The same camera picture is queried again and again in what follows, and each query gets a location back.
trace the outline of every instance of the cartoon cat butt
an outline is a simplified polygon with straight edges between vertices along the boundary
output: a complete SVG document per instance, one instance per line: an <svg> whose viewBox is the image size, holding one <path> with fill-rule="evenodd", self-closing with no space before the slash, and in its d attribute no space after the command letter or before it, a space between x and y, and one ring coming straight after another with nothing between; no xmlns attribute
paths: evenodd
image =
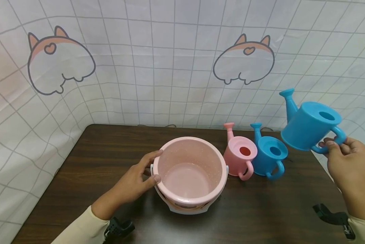
<svg viewBox="0 0 365 244"><path fill-rule="evenodd" d="M272 70L275 55L269 47L270 36L262 41L246 41L242 34L236 43L226 49L215 61L213 73L226 85L242 80L245 85L261 80Z"/></svg>
<svg viewBox="0 0 365 244"><path fill-rule="evenodd" d="M34 89L43 94L63 93L67 80L82 82L95 72L95 61L79 42L69 38L60 27L54 36L38 39L28 34L31 54L28 59L29 79Z"/></svg>

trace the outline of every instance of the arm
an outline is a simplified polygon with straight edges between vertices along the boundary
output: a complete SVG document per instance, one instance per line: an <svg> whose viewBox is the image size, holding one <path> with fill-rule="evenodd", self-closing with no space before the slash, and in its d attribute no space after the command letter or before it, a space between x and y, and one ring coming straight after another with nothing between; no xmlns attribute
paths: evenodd
<svg viewBox="0 0 365 244"><path fill-rule="evenodd" d="M325 138L319 146L325 145L329 149L329 174L341 190L356 236L352 242L365 243L365 145L352 138L346 138L341 145Z"/></svg>
<svg viewBox="0 0 365 244"><path fill-rule="evenodd" d="M92 206L73 221L52 244L81 243L101 244L104 242L104 232L109 225L116 209L124 203L135 201L143 193L160 182L159 175L153 175L146 181L142 180L142 174L150 176L146 167L162 151L154 151L146 154L141 161L133 165L126 174L112 187L96 200Z"/></svg>

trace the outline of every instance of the blue watering can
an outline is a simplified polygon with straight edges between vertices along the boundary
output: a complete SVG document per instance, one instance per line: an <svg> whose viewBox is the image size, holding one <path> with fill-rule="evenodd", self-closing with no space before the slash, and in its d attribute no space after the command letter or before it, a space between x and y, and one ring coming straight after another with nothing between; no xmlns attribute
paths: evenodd
<svg viewBox="0 0 365 244"><path fill-rule="evenodd" d="M316 144L329 131L333 131L337 135L334 141L341 145L346 139L344 131L337 126L341 123L341 115L317 102L304 102L298 109L292 99L293 93L293 88L279 93L285 98L287 108L287 126L281 131L283 141L301 151L313 150L317 154L325 154L327 147L317 147Z"/></svg>
<svg viewBox="0 0 365 244"><path fill-rule="evenodd" d="M261 123L250 124L254 129L254 143L257 146L257 156L252 165L257 175L266 176L269 180L276 180L284 173L281 162L288 155L288 149L280 140L271 136L261 136Z"/></svg>

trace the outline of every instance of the wooden table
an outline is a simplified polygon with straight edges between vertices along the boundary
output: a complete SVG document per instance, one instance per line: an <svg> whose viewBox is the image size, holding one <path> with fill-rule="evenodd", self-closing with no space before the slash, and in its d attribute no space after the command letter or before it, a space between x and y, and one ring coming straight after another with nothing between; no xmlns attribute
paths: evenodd
<svg viewBox="0 0 365 244"><path fill-rule="evenodd" d="M280 138L279 133L262 133ZM252 131L235 131L253 139ZM209 141L221 153L220 129L88 126L13 243L50 243L147 152L182 136ZM207 213L172 213L154 189L122 206L116 217L131 219L136 230L121 243L344 243L342 227L326 224L312 206L324 203L344 211L340 192L311 152L289 148L285 173L275 182L253 175L246 182L228 177Z"/></svg>

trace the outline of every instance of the black clip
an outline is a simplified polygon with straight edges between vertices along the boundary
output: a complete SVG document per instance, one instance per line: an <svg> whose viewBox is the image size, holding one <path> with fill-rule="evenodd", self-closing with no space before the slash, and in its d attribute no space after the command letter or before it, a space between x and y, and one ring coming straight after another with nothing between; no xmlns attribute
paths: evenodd
<svg viewBox="0 0 365 244"><path fill-rule="evenodd" d="M131 220L127 220L121 224L116 217L113 217L110 220L108 228L104 232L104 243L110 243L116 238L124 238L128 236L134 229L135 226Z"/></svg>
<svg viewBox="0 0 365 244"><path fill-rule="evenodd" d="M348 215L345 212L332 213L323 203L313 206L318 217L329 224L342 225L344 234L347 239L354 240L356 238L351 226L348 222Z"/></svg>

